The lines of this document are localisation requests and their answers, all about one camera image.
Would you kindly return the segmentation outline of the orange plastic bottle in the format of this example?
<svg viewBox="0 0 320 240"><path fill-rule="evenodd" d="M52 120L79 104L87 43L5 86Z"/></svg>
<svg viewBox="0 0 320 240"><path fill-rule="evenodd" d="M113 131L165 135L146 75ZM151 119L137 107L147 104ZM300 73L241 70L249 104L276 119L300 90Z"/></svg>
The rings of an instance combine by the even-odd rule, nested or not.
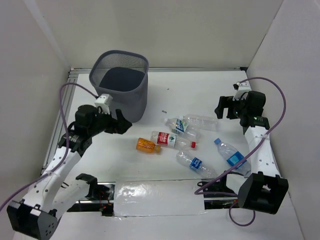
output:
<svg viewBox="0 0 320 240"><path fill-rule="evenodd" d="M140 137L137 140L136 150L146 154L159 154L161 152L161 146Z"/></svg>

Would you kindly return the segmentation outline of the clear crushed plastic bottle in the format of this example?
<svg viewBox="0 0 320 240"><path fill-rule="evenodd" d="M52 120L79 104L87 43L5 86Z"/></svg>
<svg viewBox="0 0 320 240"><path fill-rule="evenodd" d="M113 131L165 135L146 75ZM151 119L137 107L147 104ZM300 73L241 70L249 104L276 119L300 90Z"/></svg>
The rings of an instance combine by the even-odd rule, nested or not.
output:
<svg viewBox="0 0 320 240"><path fill-rule="evenodd" d="M219 122L214 117L202 116L196 114L180 115L181 121L187 122L195 128L207 131L217 132L219 130Z"/></svg>

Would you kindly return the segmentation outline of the red label plastic bottle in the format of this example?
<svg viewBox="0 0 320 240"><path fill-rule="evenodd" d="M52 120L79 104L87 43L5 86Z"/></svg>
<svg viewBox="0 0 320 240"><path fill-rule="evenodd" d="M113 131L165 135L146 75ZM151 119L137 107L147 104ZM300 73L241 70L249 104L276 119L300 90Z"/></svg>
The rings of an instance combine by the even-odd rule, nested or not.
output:
<svg viewBox="0 0 320 240"><path fill-rule="evenodd" d="M150 140L162 147L179 151L188 151L196 148L196 142L187 140L173 133L153 131Z"/></svg>

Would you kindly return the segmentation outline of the blue label bottle white cap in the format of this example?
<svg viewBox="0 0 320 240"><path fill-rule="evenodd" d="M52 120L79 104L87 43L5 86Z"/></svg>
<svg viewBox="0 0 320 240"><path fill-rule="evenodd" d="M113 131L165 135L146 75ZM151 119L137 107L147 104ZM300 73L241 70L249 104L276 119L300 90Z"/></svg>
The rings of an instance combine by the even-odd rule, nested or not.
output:
<svg viewBox="0 0 320 240"><path fill-rule="evenodd" d="M176 161L205 179L214 179L218 176L213 168L207 166L202 160L192 155L189 151L179 151L176 154Z"/></svg>

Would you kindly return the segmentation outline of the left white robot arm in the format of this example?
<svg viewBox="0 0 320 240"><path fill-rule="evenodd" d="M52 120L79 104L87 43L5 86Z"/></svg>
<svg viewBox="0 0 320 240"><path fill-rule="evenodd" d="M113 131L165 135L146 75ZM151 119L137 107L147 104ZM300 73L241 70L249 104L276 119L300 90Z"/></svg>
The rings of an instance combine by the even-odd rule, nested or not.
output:
<svg viewBox="0 0 320 240"><path fill-rule="evenodd" d="M48 240L56 231L62 215L76 201L92 200L99 193L98 179L81 173L69 186L62 188L66 177L92 144L94 136L105 132L124 134L131 126L116 109L116 118L101 107L81 105L75 120L61 137L55 155L40 179L31 184L31 190L20 200L11 201L7 214L12 229L37 240Z"/></svg>

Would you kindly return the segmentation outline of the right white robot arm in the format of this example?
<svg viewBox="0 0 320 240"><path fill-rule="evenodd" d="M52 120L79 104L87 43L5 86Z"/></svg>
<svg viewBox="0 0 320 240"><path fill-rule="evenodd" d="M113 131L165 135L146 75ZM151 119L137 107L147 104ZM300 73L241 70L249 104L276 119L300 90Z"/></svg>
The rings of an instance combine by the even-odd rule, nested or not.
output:
<svg viewBox="0 0 320 240"><path fill-rule="evenodd" d="M248 162L251 170L247 174L229 173L218 184L223 196L237 194L240 208L267 214L276 214L288 191L288 180L282 178L275 164L270 137L269 121L262 116L266 96L257 91L233 96L221 96L214 112L218 119L239 119L249 146Z"/></svg>

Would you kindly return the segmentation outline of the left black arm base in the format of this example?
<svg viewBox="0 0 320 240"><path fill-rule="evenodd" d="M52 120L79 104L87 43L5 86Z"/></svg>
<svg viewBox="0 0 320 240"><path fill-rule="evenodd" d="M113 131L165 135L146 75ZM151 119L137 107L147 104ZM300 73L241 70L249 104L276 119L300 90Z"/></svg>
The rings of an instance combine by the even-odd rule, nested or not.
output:
<svg viewBox="0 0 320 240"><path fill-rule="evenodd" d="M114 216L114 182L98 182L96 177L81 173L77 180L89 180L89 193L87 196L77 200L71 206L68 213L97 212L104 217Z"/></svg>

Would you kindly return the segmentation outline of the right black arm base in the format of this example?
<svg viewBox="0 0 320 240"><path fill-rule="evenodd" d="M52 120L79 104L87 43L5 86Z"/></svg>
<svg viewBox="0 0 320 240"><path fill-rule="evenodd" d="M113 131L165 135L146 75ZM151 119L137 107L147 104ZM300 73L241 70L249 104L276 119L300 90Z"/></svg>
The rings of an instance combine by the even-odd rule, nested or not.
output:
<svg viewBox="0 0 320 240"><path fill-rule="evenodd" d="M215 192L216 194L204 194L205 200L209 198L234 198L237 196L233 190L227 187L227 177L224 176L221 180L216 181L212 185L206 187L203 192Z"/></svg>

